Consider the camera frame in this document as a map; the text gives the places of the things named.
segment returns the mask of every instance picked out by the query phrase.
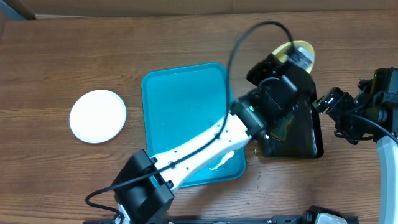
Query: beige wall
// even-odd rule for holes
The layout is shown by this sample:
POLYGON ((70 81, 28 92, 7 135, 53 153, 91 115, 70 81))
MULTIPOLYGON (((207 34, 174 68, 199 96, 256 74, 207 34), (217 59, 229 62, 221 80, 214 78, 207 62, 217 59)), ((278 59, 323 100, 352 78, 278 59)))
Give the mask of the beige wall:
POLYGON ((8 0, 34 14, 160 16, 281 11, 397 9, 397 0, 8 0))

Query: blue tray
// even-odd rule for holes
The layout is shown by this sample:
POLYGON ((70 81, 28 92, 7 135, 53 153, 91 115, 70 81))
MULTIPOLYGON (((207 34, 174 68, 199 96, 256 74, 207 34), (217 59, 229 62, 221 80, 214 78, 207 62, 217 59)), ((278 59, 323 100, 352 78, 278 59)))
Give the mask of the blue tray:
MULTIPOLYGON (((224 66, 206 63, 150 72, 142 79, 149 156, 187 142, 223 117, 226 109, 225 77, 224 66)), ((223 157, 191 176, 182 187, 240 177, 246 168, 244 149, 234 151, 234 155, 221 165, 223 157)))

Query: teal tray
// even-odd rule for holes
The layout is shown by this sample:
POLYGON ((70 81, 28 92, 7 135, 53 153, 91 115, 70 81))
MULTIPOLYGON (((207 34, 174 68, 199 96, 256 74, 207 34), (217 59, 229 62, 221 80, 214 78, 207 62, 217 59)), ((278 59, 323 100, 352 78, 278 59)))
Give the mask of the teal tray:
MULTIPOLYGON (((150 72, 142 79, 142 105, 149 156, 187 142, 223 117, 226 109, 225 77, 224 66, 206 63, 150 72)), ((234 151, 234 155, 223 165, 220 163, 222 157, 191 176, 182 187, 242 176, 246 168, 243 148, 234 151)))

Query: round white disc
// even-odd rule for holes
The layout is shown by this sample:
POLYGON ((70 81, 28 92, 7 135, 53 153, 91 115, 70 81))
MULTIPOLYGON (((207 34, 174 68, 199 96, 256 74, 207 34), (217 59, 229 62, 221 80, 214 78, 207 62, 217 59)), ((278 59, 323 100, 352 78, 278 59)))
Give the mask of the round white disc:
POLYGON ((69 125, 78 139, 96 144, 115 137, 122 130, 126 116, 120 96, 108 90, 94 90, 73 105, 69 125))

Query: wooden table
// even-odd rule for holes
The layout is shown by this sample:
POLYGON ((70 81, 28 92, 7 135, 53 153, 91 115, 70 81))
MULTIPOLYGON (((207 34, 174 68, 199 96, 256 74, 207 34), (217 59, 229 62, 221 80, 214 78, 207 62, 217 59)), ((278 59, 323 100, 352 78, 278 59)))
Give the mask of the wooden table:
MULTIPOLYGON (((0 42, 0 222, 81 223, 113 215, 88 207, 84 198, 109 185, 129 156, 146 147, 141 80, 148 72, 226 63, 239 33, 272 19, 314 46, 318 95, 334 86, 356 95, 359 78, 398 66, 395 15, 341 11, 7 22, 0 42), (68 116, 81 95, 96 89, 118 93, 128 118, 116 139, 90 145, 72 134, 68 116)), ((246 71, 285 41, 277 27, 248 38, 234 61, 235 95, 251 89, 246 71)), ((320 205, 376 223, 376 145, 352 146, 334 138, 330 118, 322 116, 321 123, 321 159, 265 159, 252 144, 240 179, 181 189, 168 215, 270 217, 320 205)), ((94 201, 116 205, 112 193, 94 201)))

